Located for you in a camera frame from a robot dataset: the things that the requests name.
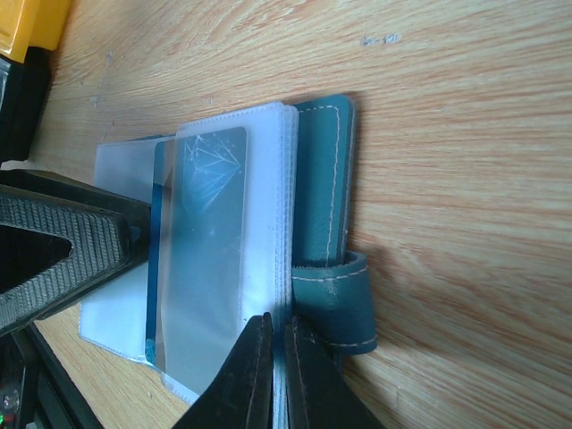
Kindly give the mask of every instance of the white plastic pages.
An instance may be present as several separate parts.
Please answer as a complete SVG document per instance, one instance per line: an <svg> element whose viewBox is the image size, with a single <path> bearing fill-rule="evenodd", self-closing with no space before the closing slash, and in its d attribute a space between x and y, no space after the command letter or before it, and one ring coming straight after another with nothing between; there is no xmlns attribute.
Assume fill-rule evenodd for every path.
<svg viewBox="0 0 572 429"><path fill-rule="evenodd" d="M156 341L157 367L196 394L251 316L271 312L276 338L283 336L297 135L296 108L271 103L190 122L157 146L152 217L160 234L148 294L152 307L157 291L157 311L155 321L147 318L147 339ZM274 417L284 419L279 362L274 388L284 400L274 402Z"/></svg>

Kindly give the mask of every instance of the leather strap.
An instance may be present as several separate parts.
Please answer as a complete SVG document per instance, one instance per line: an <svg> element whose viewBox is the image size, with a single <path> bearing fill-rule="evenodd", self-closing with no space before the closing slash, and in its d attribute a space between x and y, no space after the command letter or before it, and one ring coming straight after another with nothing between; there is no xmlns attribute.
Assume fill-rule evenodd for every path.
<svg viewBox="0 0 572 429"><path fill-rule="evenodd" d="M337 354L367 353L376 342L366 257L346 252L355 109L343 95L296 108L294 309Z"/></svg>
<svg viewBox="0 0 572 429"><path fill-rule="evenodd" d="M356 355L375 349L374 306L366 257L348 252L346 264L294 268L296 310L334 350Z"/></svg>

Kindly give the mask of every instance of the wooden table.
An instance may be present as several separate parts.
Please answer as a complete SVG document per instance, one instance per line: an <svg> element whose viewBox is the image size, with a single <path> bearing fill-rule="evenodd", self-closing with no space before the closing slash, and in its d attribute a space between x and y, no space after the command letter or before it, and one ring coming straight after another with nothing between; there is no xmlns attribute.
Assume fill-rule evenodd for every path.
<svg viewBox="0 0 572 429"><path fill-rule="evenodd" d="M572 3L77 0L29 164L280 99L360 112L351 246L379 347L347 364L389 426L572 423ZM152 371L39 323L105 427L187 409Z"/></svg>

